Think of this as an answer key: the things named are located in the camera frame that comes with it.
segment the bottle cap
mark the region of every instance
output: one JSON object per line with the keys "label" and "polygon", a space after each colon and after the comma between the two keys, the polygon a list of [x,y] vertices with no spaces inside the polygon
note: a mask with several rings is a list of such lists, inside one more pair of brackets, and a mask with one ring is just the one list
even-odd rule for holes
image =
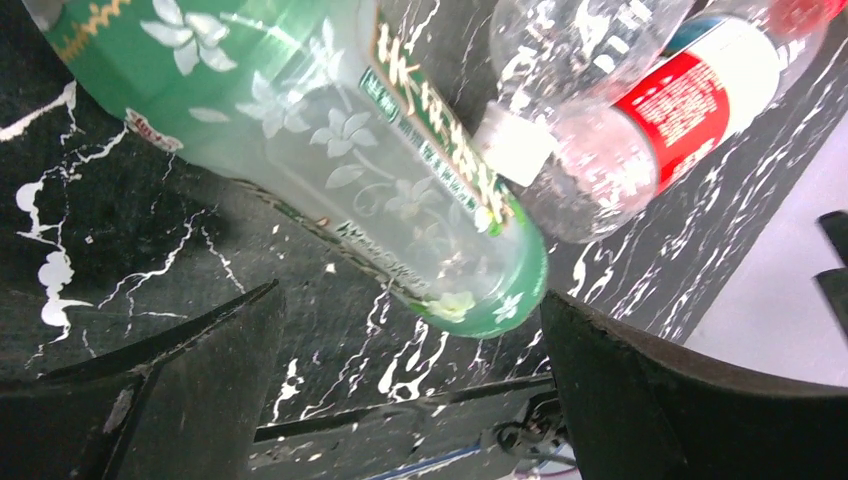
{"label": "bottle cap", "polygon": [[529,187],[557,147],[547,128],[489,102],[474,142],[483,160],[498,174]]}
{"label": "bottle cap", "polygon": [[774,0],[769,28],[782,34],[807,35],[823,28],[848,4],[848,0]]}

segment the white bottle cap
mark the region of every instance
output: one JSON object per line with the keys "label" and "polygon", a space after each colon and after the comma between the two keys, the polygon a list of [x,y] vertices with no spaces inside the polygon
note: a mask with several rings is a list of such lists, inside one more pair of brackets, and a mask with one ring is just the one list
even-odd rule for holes
{"label": "white bottle cap", "polygon": [[483,160],[494,171],[522,187],[529,187],[557,147],[548,130],[495,102],[486,106],[483,122],[474,135]]}

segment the white label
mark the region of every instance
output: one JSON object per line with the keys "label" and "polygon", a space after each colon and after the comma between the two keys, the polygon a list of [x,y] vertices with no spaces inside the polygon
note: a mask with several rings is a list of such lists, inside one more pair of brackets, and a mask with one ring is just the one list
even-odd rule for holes
{"label": "white label", "polygon": [[556,139],[542,126],[489,103],[474,135],[483,160],[505,178],[529,187],[556,149]]}
{"label": "white label", "polygon": [[780,57],[768,36],[750,23],[727,17],[686,51],[709,65],[727,93],[730,119],[721,141],[748,128],[774,99]]}

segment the plastic bottle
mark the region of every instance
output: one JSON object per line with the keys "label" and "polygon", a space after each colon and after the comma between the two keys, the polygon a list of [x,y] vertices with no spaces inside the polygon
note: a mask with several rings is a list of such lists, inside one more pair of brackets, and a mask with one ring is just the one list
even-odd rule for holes
{"label": "plastic bottle", "polygon": [[[772,29],[775,5],[764,0],[714,2],[672,39],[671,50],[683,50],[614,107],[552,116],[546,148],[553,145],[554,154],[546,163],[536,166],[539,156],[547,157],[539,149],[532,152],[539,155],[527,158],[527,153],[513,162],[511,168],[524,168],[519,174],[502,172],[529,185],[517,193],[531,217],[566,242],[603,239],[723,141],[747,128],[807,69],[827,21],[839,11],[830,10],[818,28],[802,34]],[[495,133],[487,134],[495,139],[491,143],[502,150],[515,143],[509,122],[493,123],[488,128]],[[501,170],[497,163],[495,168]]]}
{"label": "plastic bottle", "polygon": [[489,109],[536,121],[551,106],[577,114],[612,105],[645,76],[691,6],[688,0],[500,0],[489,38],[499,98]]}
{"label": "plastic bottle", "polygon": [[541,234],[374,0],[71,0],[57,18],[27,3],[106,111],[253,189],[433,325],[489,338],[541,300]]}

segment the bottle bottom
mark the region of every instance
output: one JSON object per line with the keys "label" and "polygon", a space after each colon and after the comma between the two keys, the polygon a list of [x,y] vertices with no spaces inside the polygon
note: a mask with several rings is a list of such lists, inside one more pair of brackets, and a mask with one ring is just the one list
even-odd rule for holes
{"label": "bottle bottom", "polygon": [[528,245],[522,249],[525,256],[517,262],[518,268],[504,279],[497,294],[479,302],[462,293],[443,294],[441,298],[422,303],[411,303],[402,295],[397,297],[424,321],[457,337],[485,340],[517,328],[545,295],[548,256],[544,239],[535,226],[518,215],[514,220],[522,223],[515,227],[524,231],[522,241]]}

